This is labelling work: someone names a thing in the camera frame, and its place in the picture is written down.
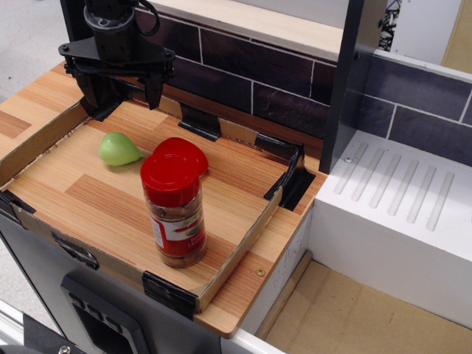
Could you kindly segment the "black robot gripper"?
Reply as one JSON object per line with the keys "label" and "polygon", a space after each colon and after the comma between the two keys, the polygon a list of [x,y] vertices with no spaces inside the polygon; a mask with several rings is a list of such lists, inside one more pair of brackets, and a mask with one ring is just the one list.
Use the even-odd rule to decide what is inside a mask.
{"label": "black robot gripper", "polygon": [[[154,25],[143,31],[135,7],[64,7],[69,42],[58,51],[71,67],[87,73],[145,78],[149,109],[158,108],[163,77],[174,74],[175,52],[148,40],[160,28],[159,14],[151,12]],[[97,108],[94,75],[77,72],[75,78],[86,100]]]}

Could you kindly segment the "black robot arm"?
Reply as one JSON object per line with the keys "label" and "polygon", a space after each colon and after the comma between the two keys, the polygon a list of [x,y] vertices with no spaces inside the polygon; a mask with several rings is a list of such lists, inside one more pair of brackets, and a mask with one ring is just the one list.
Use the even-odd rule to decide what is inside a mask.
{"label": "black robot arm", "polygon": [[149,1],[62,1],[69,42],[59,46],[64,68],[95,108],[128,99],[120,89],[124,77],[144,84],[149,108],[159,106],[162,89],[173,76],[175,53],[149,41],[160,29],[156,19],[148,31],[140,28],[136,9],[142,5],[158,12]]}

